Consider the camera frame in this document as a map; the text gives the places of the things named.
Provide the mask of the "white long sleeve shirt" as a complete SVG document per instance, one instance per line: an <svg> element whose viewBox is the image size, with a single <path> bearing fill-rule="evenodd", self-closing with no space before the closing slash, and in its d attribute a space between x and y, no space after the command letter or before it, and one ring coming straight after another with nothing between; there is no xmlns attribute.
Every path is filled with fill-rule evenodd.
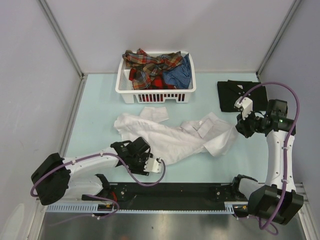
<svg viewBox="0 0 320 240"><path fill-rule="evenodd" d="M123 140L144 138L151 146L151 152L164 159L166 165L198 153L208 152L213 157L225 155L239 135L235 126L213 112L200 120L184 121L176 127L164 125L168 119L166 107L144 107L139 115L119 115L114 128Z"/></svg>

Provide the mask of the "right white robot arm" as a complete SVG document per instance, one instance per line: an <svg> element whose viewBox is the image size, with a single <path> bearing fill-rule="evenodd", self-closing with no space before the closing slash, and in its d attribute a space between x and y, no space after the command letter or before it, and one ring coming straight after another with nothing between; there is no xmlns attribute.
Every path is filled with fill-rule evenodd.
<svg viewBox="0 0 320 240"><path fill-rule="evenodd" d="M230 194L237 201L248 200L248 214L286 225L304 204L293 180L292 147L296 128L294 120L287 117L287 102L269 100L263 117L255 115L253 101L248 97L240 97L234 106L240 111L235 126L240 134L246 138L254 133L266 137L268 164L264 184L239 174L233 179Z"/></svg>

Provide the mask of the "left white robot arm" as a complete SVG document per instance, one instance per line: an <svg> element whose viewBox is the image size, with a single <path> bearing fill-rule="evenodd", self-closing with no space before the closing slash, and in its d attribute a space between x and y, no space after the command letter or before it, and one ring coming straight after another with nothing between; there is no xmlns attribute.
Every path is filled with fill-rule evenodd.
<svg viewBox="0 0 320 240"><path fill-rule="evenodd" d="M154 158L144 138L114 142L110 147L84 156L50 154L31 175L31 195L44 206L62 199L105 200L112 196L104 175L108 168L128 167L132 174L160 173L161 162Z"/></svg>

